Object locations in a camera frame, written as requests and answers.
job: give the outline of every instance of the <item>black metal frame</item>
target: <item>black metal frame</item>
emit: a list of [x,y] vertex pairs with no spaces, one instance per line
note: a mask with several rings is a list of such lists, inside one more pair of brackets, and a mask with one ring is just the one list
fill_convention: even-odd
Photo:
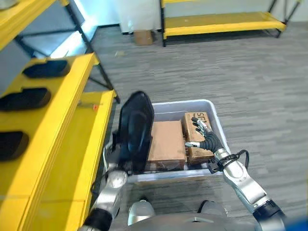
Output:
[[159,0],[160,4],[160,22],[162,27],[162,42],[163,47],[166,47],[166,39],[164,39],[164,33],[165,33],[165,5],[162,3],[163,0]]
[[[269,10],[268,10],[268,13],[271,13],[272,10],[274,9],[274,7],[276,6],[276,3],[277,3],[277,0],[273,0],[270,4],[270,7],[269,7]],[[287,8],[288,8],[288,0],[284,0],[284,6],[283,6],[283,24],[285,24],[285,26],[288,25],[288,22],[290,21],[290,19],[292,18],[292,16],[294,15],[295,11],[297,10],[297,8],[299,7],[301,3],[301,0],[297,0],[295,5],[293,6],[291,12],[289,15],[287,15]],[[276,34],[276,38],[279,38],[282,31],[281,30],[278,30],[278,33]]]
[[[75,32],[75,31],[78,31],[82,37],[82,40],[84,41],[86,47],[87,47],[87,50],[86,50],[86,53],[95,53],[94,51],[94,48],[92,47],[91,45],[91,42],[89,41],[89,39],[87,38],[86,34],[84,33],[84,31],[82,30],[81,28],[81,23],[80,21],[78,20],[77,16],[75,15],[73,9],[72,9],[72,6],[69,4],[67,4],[65,6],[65,9],[66,9],[66,12],[68,13],[71,21],[73,22],[75,28],[74,29],[63,29],[63,30],[54,30],[54,31],[45,31],[45,32],[38,32],[38,33],[31,33],[31,34],[23,34],[23,35],[18,35],[15,37],[15,41],[17,42],[17,44],[19,44],[21,46],[21,48],[31,57],[31,58],[35,58],[35,53],[39,53],[39,54],[42,54],[44,56],[49,56],[37,49],[34,49],[30,46],[28,46],[27,44],[25,44],[22,39],[24,37],[33,37],[33,36],[43,36],[43,35],[50,35],[50,34],[56,34],[56,33],[67,33],[67,32]],[[105,72],[104,68],[103,68],[103,65],[102,65],[102,62],[100,60],[100,58],[98,57],[98,55],[95,53],[96,55],[96,59],[98,61],[98,69],[103,77],[103,79],[105,80],[106,84],[96,80],[96,79],[93,79],[92,77],[89,77],[89,80],[95,82],[96,84],[99,84],[105,88],[108,88],[109,90],[115,90],[113,84],[111,83],[107,73]],[[117,103],[120,103],[120,97],[118,96],[118,93],[116,92],[116,102]]]

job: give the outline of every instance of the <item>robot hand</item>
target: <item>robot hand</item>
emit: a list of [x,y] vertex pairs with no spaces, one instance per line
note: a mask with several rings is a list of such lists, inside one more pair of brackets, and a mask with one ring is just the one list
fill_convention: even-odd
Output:
[[215,153],[217,150],[223,148],[217,135],[212,132],[212,130],[204,123],[202,120],[195,117],[192,118],[193,124],[197,127],[198,131],[204,137],[202,142],[187,142],[185,145],[187,147],[198,147],[206,150],[210,150],[212,153]]

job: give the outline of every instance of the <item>gray carpet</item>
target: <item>gray carpet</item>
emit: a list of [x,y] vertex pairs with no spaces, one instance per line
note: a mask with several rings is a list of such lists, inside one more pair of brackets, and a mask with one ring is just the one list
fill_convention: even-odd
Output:
[[[250,175],[290,217],[307,214],[308,23],[291,24],[280,39],[263,32],[177,38],[138,47],[118,27],[97,31],[93,45],[122,102],[136,91],[152,102],[208,99],[229,147],[250,152]],[[124,56],[115,56],[123,51]],[[97,70],[92,76],[99,78]],[[102,90],[88,83],[86,91]],[[110,127],[116,129],[120,105]],[[127,225],[128,208],[146,195],[158,214],[196,211],[204,199],[230,217],[253,220],[222,176],[128,185],[112,230]]]

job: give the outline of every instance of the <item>cable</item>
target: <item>cable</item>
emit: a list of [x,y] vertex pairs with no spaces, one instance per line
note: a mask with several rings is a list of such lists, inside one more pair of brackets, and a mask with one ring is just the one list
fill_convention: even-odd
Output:
[[234,161],[237,161],[240,158],[240,156],[242,154],[244,154],[244,153],[246,153],[245,168],[248,170],[248,166],[249,166],[249,152],[247,150],[243,149],[243,150],[239,151],[237,154],[231,154],[231,155],[228,155],[228,156],[222,158],[220,160],[220,164],[222,166],[221,171],[224,168],[226,168],[229,164],[233,163]]

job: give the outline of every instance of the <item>small cardboard box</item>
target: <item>small cardboard box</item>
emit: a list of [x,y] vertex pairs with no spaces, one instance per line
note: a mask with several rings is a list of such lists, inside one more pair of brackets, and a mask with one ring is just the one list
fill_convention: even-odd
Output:
[[135,30],[134,38],[135,38],[135,43],[140,46],[153,44],[151,30]]
[[180,121],[154,122],[146,170],[184,169],[185,145]]
[[[186,136],[186,141],[204,141],[204,137],[196,131],[196,126],[193,125],[192,118],[196,117],[205,122],[211,127],[206,112],[188,112],[185,113],[183,118],[183,131]],[[208,159],[212,158],[214,154],[211,151],[204,150],[201,148],[188,148],[187,162],[189,165],[200,164],[207,162]]]

